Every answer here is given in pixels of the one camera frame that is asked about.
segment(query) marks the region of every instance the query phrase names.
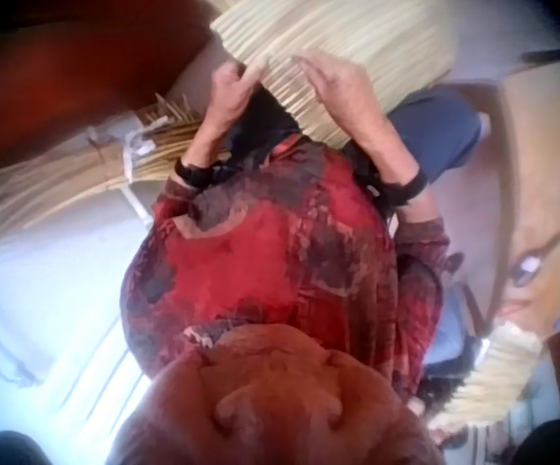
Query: person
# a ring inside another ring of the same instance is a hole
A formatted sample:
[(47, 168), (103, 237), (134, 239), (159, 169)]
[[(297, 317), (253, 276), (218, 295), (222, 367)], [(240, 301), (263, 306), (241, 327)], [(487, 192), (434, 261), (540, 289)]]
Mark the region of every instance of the person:
[(385, 117), (360, 66), (296, 63), (352, 141), (303, 135), (259, 85), (263, 62), (215, 72), (124, 278), (126, 339), (153, 382), (110, 464), (442, 463), (405, 405), (449, 245), (428, 180), (467, 160), (480, 121), (441, 89)]

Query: black wrist strap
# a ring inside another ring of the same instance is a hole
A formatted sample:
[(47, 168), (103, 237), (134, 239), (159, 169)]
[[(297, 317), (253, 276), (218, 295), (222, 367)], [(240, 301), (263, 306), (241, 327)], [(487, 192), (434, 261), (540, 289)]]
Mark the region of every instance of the black wrist strap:
[(206, 189), (213, 180), (213, 167), (197, 168), (197, 167), (184, 167), (181, 159), (177, 158), (174, 163), (174, 172), (183, 179), (188, 185), (195, 189)]
[(400, 184), (385, 184), (384, 195), (391, 206), (405, 206), (411, 199), (416, 198), (428, 185), (428, 179), (422, 169), (418, 170), (416, 177), (404, 186)]

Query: patterned shirt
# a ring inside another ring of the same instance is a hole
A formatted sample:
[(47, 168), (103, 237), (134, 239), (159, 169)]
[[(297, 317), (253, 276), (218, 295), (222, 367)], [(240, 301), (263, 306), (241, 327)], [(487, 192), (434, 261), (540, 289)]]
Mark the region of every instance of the patterned shirt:
[(154, 212), (121, 294), (148, 376), (236, 326), (286, 324), (416, 391), (442, 307), (441, 219), (392, 240), (348, 160), (307, 139), (202, 192), (169, 179)]

